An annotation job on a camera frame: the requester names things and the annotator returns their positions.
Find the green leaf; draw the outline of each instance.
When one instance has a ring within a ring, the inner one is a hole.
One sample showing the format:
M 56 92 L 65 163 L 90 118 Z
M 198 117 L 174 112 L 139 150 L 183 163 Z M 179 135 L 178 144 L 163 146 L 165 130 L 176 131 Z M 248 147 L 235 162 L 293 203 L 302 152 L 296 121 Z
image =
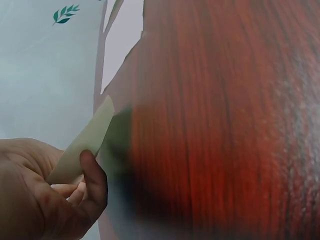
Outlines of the green leaf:
M 68 7 L 68 10 L 66 11 L 67 13 L 72 11 L 72 8 L 74 7 L 74 5 L 72 4 L 70 7 Z
M 65 18 L 65 19 L 62 19 L 60 21 L 58 21 L 57 23 L 58 24 L 65 24 L 66 22 L 68 22 L 70 20 L 70 18 Z
M 62 8 L 62 10 L 61 10 L 61 12 L 60 12 L 60 17 L 61 17 L 63 14 L 65 14 L 66 10 L 67 10 L 67 6 L 65 6 L 64 8 Z
M 59 10 L 53 14 L 53 19 L 55 22 L 58 20 L 58 14 L 59 14 Z

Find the hand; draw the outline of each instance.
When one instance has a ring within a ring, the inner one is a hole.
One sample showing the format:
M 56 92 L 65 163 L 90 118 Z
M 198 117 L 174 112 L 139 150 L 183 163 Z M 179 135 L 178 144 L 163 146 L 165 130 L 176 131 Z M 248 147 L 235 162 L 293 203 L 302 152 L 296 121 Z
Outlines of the hand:
M 0 140 L 0 239 L 80 239 L 104 211 L 107 177 L 89 151 L 80 155 L 85 183 L 46 183 L 62 153 L 34 139 Z

